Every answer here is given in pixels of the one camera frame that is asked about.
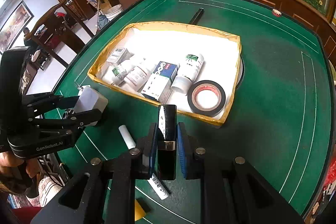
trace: green felt tabletop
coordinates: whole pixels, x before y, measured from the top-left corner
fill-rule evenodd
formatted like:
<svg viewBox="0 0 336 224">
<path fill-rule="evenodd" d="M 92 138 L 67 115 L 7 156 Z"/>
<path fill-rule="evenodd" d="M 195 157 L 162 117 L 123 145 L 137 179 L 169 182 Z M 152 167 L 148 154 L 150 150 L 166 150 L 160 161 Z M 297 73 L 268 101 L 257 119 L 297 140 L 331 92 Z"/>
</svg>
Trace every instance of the green felt tabletop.
<svg viewBox="0 0 336 224">
<path fill-rule="evenodd" d="M 109 100 L 98 125 L 87 127 L 76 147 L 58 155 L 74 174 L 93 157 L 111 159 L 127 150 L 120 125 L 125 124 L 134 139 L 147 134 L 150 123 L 156 122 L 157 107 L 92 82 L 87 71 L 127 24 L 188 23 L 201 7 L 199 26 L 241 37 L 244 76 L 221 128 L 183 115 L 178 115 L 178 122 L 184 122 L 188 134 L 218 157 L 246 158 L 303 214 L 330 154 L 334 99 L 329 70 L 315 35 L 246 0 L 143 0 L 124 13 L 76 60 L 55 89 L 56 94 L 74 96 L 75 82 L 91 85 Z M 52 111 L 47 117 L 59 118 L 59 113 Z M 153 224 L 200 223 L 200 182 L 184 180 L 177 163 L 176 180 L 164 183 L 171 196 L 160 200 L 147 181 L 136 182 L 136 196 L 148 211 L 146 219 Z"/>
</svg>

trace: black tape roll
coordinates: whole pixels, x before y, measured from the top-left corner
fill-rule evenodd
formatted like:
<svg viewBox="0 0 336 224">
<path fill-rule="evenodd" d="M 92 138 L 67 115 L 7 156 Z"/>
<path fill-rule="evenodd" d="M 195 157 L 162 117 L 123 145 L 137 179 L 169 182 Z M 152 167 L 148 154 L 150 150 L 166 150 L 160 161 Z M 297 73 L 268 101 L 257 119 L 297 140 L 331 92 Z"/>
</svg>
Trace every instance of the black tape roll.
<svg viewBox="0 0 336 224">
<path fill-rule="evenodd" d="M 211 108 L 204 108 L 199 105 L 196 101 L 196 96 L 202 90 L 211 90 L 216 94 L 218 98 L 217 104 Z M 216 116 L 222 110 L 226 100 L 224 89 L 216 82 L 210 80 L 202 80 L 193 84 L 188 90 L 187 96 L 189 106 L 194 113 L 210 117 Z"/>
</svg>

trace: metal screw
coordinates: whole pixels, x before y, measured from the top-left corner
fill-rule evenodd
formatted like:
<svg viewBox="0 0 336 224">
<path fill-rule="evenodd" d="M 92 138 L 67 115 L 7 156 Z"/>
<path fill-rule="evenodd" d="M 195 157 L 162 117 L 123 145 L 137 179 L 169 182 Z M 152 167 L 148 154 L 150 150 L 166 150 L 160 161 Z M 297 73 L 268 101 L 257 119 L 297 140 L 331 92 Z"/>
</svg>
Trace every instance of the metal screw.
<svg viewBox="0 0 336 224">
<path fill-rule="evenodd" d="M 130 154 L 131 155 L 137 155 L 137 154 L 139 154 L 140 153 L 140 149 L 138 149 L 138 148 L 131 148 L 130 150 L 129 150 L 129 152 L 130 152 Z"/>
<path fill-rule="evenodd" d="M 203 147 L 198 147 L 196 148 L 195 152 L 197 155 L 203 155 L 205 154 L 205 149 Z"/>
<path fill-rule="evenodd" d="M 245 159 L 243 157 L 237 157 L 237 158 L 235 158 L 235 162 L 238 163 L 238 164 L 244 164 Z"/>
<path fill-rule="evenodd" d="M 101 162 L 100 158 L 93 158 L 90 163 L 92 165 L 98 165 Z"/>
</svg>

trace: framed painting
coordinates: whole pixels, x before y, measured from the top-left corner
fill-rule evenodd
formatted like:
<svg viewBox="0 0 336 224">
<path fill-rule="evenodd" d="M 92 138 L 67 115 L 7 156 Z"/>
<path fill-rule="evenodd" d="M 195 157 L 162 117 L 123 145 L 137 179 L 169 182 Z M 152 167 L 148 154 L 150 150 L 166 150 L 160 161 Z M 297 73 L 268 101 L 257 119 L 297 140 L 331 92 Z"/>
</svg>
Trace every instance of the framed painting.
<svg viewBox="0 0 336 224">
<path fill-rule="evenodd" d="M 24 1 L 14 9 L 5 24 L 0 29 L 0 54 L 10 48 L 23 28 L 34 17 Z"/>
</svg>

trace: wooden chair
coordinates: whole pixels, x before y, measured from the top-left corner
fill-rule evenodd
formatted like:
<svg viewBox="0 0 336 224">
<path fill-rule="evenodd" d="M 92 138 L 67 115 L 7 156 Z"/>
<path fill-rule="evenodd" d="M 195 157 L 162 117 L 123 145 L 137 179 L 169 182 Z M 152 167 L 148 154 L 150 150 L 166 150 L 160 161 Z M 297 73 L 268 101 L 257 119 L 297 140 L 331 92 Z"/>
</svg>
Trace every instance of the wooden chair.
<svg viewBox="0 0 336 224">
<path fill-rule="evenodd" d="M 90 37 L 93 37 L 94 34 L 90 29 L 65 5 L 66 0 L 62 0 L 59 4 L 51 7 L 41 18 L 36 22 L 34 28 L 29 34 L 25 36 L 25 40 L 32 39 L 36 42 L 41 48 L 43 48 L 47 53 L 54 57 L 58 62 L 60 62 L 64 67 L 68 67 L 66 63 L 58 54 L 56 54 L 47 44 L 42 43 L 36 36 L 35 33 L 37 29 L 43 24 L 49 29 L 52 30 L 53 35 L 58 35 L 60 40 L 69 46 L 75 53 L 79 53 L 84 47 L 84 42 L 64 24 L 64 20 L 58 19 L 54 13 L 55 11 L 63 7 L 63 9 L 71 15 L 89 34 Z"/>
</svg>

